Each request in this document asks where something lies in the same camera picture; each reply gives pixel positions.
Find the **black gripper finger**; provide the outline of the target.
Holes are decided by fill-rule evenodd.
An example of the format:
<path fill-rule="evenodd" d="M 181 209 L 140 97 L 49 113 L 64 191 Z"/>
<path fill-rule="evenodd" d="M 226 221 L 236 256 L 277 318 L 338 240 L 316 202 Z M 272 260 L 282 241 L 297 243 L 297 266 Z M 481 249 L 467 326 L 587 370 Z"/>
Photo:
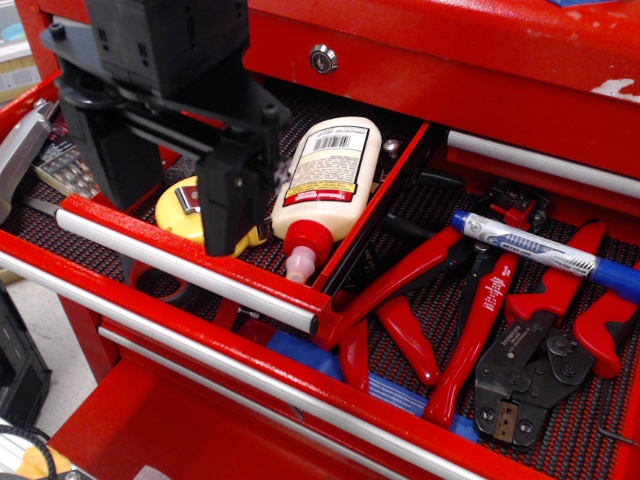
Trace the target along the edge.
<path fill-rule="evenodd" d="M 205 249 L 234 253 L 236 244 L 262 221 L 276 182 L 269 145 L 256 133 L 226 131 L 197 161 Z"/>

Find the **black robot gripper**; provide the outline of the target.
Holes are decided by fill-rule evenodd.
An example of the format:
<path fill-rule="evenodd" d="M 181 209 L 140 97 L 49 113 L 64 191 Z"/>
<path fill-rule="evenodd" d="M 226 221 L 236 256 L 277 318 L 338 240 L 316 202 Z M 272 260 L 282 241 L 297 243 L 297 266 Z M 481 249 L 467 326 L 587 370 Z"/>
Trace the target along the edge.
<path fill-rule="evenodd" d="M 278 147 L 287 108 L 251 78 L 245 1 L 89 1 L 87 25 L 50 25 L 42 43 L 129 100 L 255 132 Z M 114 105 L 61 98 L 74 143 L 101 192 L 121 210 L 163 180 L 159 148 L 132 133 Z"/>

